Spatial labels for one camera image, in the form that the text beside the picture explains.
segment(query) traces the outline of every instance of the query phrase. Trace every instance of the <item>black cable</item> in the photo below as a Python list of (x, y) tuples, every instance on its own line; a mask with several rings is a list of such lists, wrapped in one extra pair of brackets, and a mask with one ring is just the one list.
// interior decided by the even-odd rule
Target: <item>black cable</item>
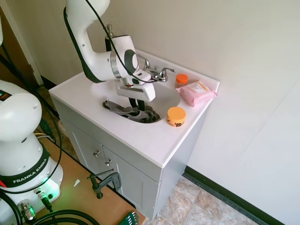
[(41, 200), (44, 206), (46, 207), (46, 209), (48, 209), (50, 213), (53, 212), (52, 205), (49, 201), (49, 198), (45, 195)]
[(55, 211), (52, 213), (49, 213), (47, 215), (44, 215), (43, 217), (39, 218), (38, 220), (32, 222), (30, 225), (40, 225), (41, 222), (45, 221), (46, 219), (49, 219), (53, 216), (60, 216), (60, 215), (76, 215), (76, 216), (80, 216), (86, 220), (88, 220), (89, 222), (91, 222), (93, 225), (100, 225), (93, 217), (91, 217), (90, 215), (84, 213), (84, 212), (80, 212), (77, 210), (59, 210), (59, 211)]
[[(37, 91), (34, 90), (34, 89), (30, 86), (30, 84), (28, 84), (28, 83), (26, 82), (26, 80), (24, 79), (22, 73), (21, 73), (19, 70), (17, 70), (16, 68), (14, 68), (13, 65), (11, 65), (11, 64), (10, 64), (10, 63), (9, 63), (9, 62), (1, 55), (1, 54), (0, 54), (0, 61), (3, 63), (3, 65), (4, 65), (4, 66), (5, 66), (5, 67), (6, 67), (13, 75), (15, 75), (21, 82), (23, 82), (23, 83), (24, 83), (30, 90), (32, 90), (35, 94), (37, 94)], [(44, 100), (43, 97), (41, 97), (39, 94), (37, 94), (37, 98), (39, 98), (39, 99), (42, 101), (42, 103), (44, 104), (45, 100)], [(45, 109), (46, 109), (47, 113), (50, 115), (50, 117), (51, 117), (51, 119), (52, 119), (52, 121), (53, 121), (53, 123), (54, 123), (54, 126), (55, 126), (55, 128), (56, 128), (56, 130), (57, 130), (59, 139), (60, 139), (60, 156), (59, 156), (59, 159), (58, 159), (58, 161), (57, 161), (57, 164), (56, 164), (54, 170), (52, 171), (52, 173), (49, 175), (49, 177), (48, 177), (44, 182), (42, 182), (41, 184), (39, 184), (39, 185), (37, 185), (37, 186), (35, 186), (35, 187), (33, 187), (33, 188), (30, 188), (30, 189), (25, 190), (25, 191), (16, 191), (16, 192), (7, 191), (7, 190), (4, 190), (4, 189), (3, 189), (2, 192), (4, 192), (4, 193), (9, 193), (9, 194), (23, 194), (23, 193), (26, 193), (26, 192), (29, 192), (29, 191), (33, 191), (33, 190), (35, 190), (36, 188), (38, 188), (38, 187), (42, 186), (43, 184), (45, 184), (45, 183), (53, 176), (53, 174), (55, 173), (55, 170), (56, 170), (57, 167), (59, 166), (60, 160), (61, 160), (61, 156), (62, 156), (62, 138), (61, 138), (61, 133), (60, 133), (60, 130), (59, 130), (59, 128), (58, 128), (58, 126), (57, 126), (57, 124), (56, 124), (56, 122), (55, 122), (55, 120), (54, 120), (52, 114), (49, 112), (49, 109), (46, 107), (46, 105), (45, 105)]]
[(72, 223), (72, 224), (79, 224), (79, 225), (88, 225), (87, 223), (85, 223), (84, 221), (82, 221), (80, 219), (67, 218), (67, 217), (51, 219), (51, 220), (42, 222), (38, 225), (50, 225), (50, 224), (57, 224), (57, 223)]
[(17, 225), (23, 225), (22, 216), (18, 209), (18, 206), (5, 193), (3, 193), (1, 189), (0, 189), (0, 198), (3, 201), (5, 201), (13, 210), (15, 218), (17, 220)]
[(24, 83), (31, 91), (33, 91), (36, 95), (39, 96), (39, 98), (41, 99), (41, 101), (44, 103), (44, 105), (53, 113), (53, 115), (55, 117), (57, 117), (59, 119), (59, 114), (56, 110), (54, 110), (51, 105), (49, 105), (48, 102), (46, 102), (46, 100), (44, 100), (44, 98), (42, 96), (40, 96), (40, 94), (38, 92), (36, 92), (34, 89), (32, 89), (32, 87), (30, 86), (30, 84), (24, 79), (22, 73), (18, 70), (18, 68), (16, 67), (16, 65), (14, 64), (14, 62), (11, 60), (8, 51), (6, 50), (6, 47), (4, 45), (4, 43), (2, 43), (2, 49), (6, 55), (6, 57), (8, 58), (9, 63), (11, 64), (11, 66), (17, 71), (17, 74), (14, 74), (22, 83)]
[(9, 61), (9, 63), (10, 63), (11, 65), (13, 65), (13, 66), (16, 68), (14, 62), (11, 60), (11, 58), (10, 58), (10, 56), (9, 56), (9, 54), (8, 54), (8, 51), (6, 50), (6, 47), (5, 47), (4, 43), (2, 43), (1, 47), (2, 47), (2, 49), (3, 49), (3, 51), (4, 51), (4, 53), (5, 53), (5, 55), (6, 55), (7, 59), (8, 59), (8, 61)]
[(110, 41), (111, 44), (112, 44), (112, 48), (114, 49), (114, 51), (115, 51), (115, 53), (116, 53), (116, 55), (117, 55), (119, 61), (121, 62), (122, 66), (123, 66), (124, 69), (127, 71), (127, 73), (128, 73), (130, 76), (133, 76), (135, 79), (137, 79), (137, 80), (139, 80), (139, 81), (141, 81), (141, 82), (144, 82), (144, 83), (154, 83), (154, 82), (157, 82), (157, 80), (153, 80), (153, 81), (150, 81), (150, 82), (149, 82), (149, 81), (143, 81), (143, 80), (141, 80), (140, 78), (138, 78), (137, 76), (133, 75), (133, 74), (126, 68), (125, 64), (124, 64), (123, 61), (121, 60), (121, 57), (119, 56), (119, 53), (118, 53), (116, 47), (115, 47), (114, 44), (113, 44), (113, 40), (111, 39), (111, 37), (110, 37), (110, 35), (109, 35), (109, 33), (108, 33), (108, 31), (107, 31), (107, 29), (106, 29), (104, 23), (103, 23), (102, 20), (100, 19), (100, 16), (98, 15), (97, 11), (96, 11), (96, 10), (94, 9), (94, 7), (90, 4), (89, 0), (85, 0), (85, 1), (86, 1), (87, 4), (89, 5), (89, 7), (93, 10), (93, 12), (96, 14), (97, 19), (98, 19), (99, 22), (101, 23), (102, 28), (104, 29), (104, 31), (105, 31), (105, 33), (106, 33), (106, 35), (107, 35), (109, 41)]

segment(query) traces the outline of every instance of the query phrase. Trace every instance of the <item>orange container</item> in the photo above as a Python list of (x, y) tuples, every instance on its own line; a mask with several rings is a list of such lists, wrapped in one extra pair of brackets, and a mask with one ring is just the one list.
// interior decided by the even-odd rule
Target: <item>orange container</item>
[(178, 74), (176, 76), (175, 88), (180, 88), (188, 83), (188, 76), (185, 74)]
[(186, 120), (187, 113), (180, 107), (172, 107), (168, 110), (167, 122), (172, 127), (181, 127)]

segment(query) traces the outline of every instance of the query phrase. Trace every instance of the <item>vanity cabinet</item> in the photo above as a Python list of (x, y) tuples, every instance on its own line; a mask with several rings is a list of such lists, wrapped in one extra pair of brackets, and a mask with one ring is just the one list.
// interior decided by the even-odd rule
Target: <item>vanity cabinet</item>
[(184, 173), (205, 116), (197, 122), (168, 164), (160, 168), (63, 102), (54, 97), (52, 100), (80, 162), (95, 174), (111, 169), (118, 172), (122, 181), (119, 193), (142, 214), (154, 218)]
[[(159, 69), (173, 68), (191, 82), (201, 80), (218, 90), (219, 81), (145, 52), (137, 53)], [(102, 106), (108, 98), (123, 107), (130, 105), (126, 97), (117, 95), (118, 81), (93, 83), (81, 72), (49, 90), (80, 162), (93, 173), (118, 172), (122, 182), (119, 193), (149, 219), (161, 211), (184, 173), (212, 102), (190, 107), (175, 90), (175, 80), (170, 73), (168, 82), (153, 83), (156, 97), (149, 104), (161, 120), (151, 124), (128, 120)], [(174, 106), (186, 112), (182, 127), (166, 122), (167, 111)]]

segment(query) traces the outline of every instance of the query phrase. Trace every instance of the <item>pink wet wipes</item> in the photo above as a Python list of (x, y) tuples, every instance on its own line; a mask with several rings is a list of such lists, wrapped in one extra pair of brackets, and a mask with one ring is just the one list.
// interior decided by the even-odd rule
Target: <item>pink wet wipes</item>
[(217, 96), (216, 92), (212, 91), (201, 81), (197, 81), (181, 88), (176, 89), (183, 99), (192, 107), (206, 102)]

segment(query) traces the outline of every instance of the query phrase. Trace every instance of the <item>orange lid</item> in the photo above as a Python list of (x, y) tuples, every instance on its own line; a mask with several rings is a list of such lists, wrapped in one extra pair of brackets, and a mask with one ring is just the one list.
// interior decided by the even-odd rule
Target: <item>orange lid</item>
[(176, 76), (176, 82), (177, 83), (187, 83), (188, 82), (188, 76), (185, 74), (178, 74)]
[(183, 122), (186, 118), (186, 111), (180, 107), (172, 107), (168, 110), (168, 120), (172, 122)]

